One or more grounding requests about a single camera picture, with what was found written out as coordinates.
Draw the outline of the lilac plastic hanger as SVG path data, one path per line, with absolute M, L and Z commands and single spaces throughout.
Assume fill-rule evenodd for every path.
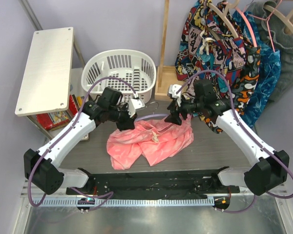
M 157 102 L 157 101 L 152 101 L 152 102 L 148 103 L 143 109 L 146 109 L 146 108 L 148 108 L 150 105 L 155 104 L 155 103 L 156 103 L 157 106 L 156 106 L 156 108 L 153 110 L 152 114 L 150 114 L 150 115 L 146 115 L 146 116 L 143 116 L 143 117 L 138 117 L 138 118 L 136 118 L 135 120 L 136 120 L 136 121 L 140 121 L 140 120 L 151 119 L 151 118 L 155 118 L 155 117 L 167 117 L 168 114 L 163 114 L 163 113 L 161 113 L 161 114 L 156 114 L 156 113 L 155 113 L 155 110 L 157 110 L 158 107 L 159 107 L 159 102 Z

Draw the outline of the pink patterned shorts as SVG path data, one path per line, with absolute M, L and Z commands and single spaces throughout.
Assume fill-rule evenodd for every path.
M 150 166 L 175 156 L 194 141 L 191 116 L 181 125 L 161 120 L 139 120 L 135 129 L 110 134 L 106 150 L 115 170 L 129 169 L 134 162 L 144 156 Z

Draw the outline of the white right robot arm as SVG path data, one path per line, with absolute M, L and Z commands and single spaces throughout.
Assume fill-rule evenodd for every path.
M 250 163 L 250 168 L 230 168 L 219 170 L 211 182 L 215 192 L 223 192 L 228 186 L 248 188 L 260 196 L 282 184 L 287 179 L 287 171 L 280 165 L 289 164 L 285 151 L 275 151 L 253 132 L 231 109 L 227 98 L 217 99 L 212 83 L 208 79 L 197 80 L 194 84 L 195 98 L 186 100 L 181 94 L 181 85 L 170 85 L 167 95 L 172 102 L 165 122 L 181 125 L 188 115 L 201 112 L 211 118 L 240 148 Z

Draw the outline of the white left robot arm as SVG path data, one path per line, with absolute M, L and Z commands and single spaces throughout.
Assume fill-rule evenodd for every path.
M 60 165 L 69 152 L 84 136 L 101 123 L 116 123 L 118 130 L 133 130 L 136 111 L 144 102 L 134 95 L 121 104 L 123 95 L 112 88 L 105 88 L 95 101 L 87 101 L 69 124 L 50 142 L 37 151 L 29 149 L 24 154 L 24 173 L 29 184 L 36 185 L 45 194 L 51 195 L 59 188 L 78 188 L 83 194 L 94 190 L 94 182 L 84 169 L 61 169 Z

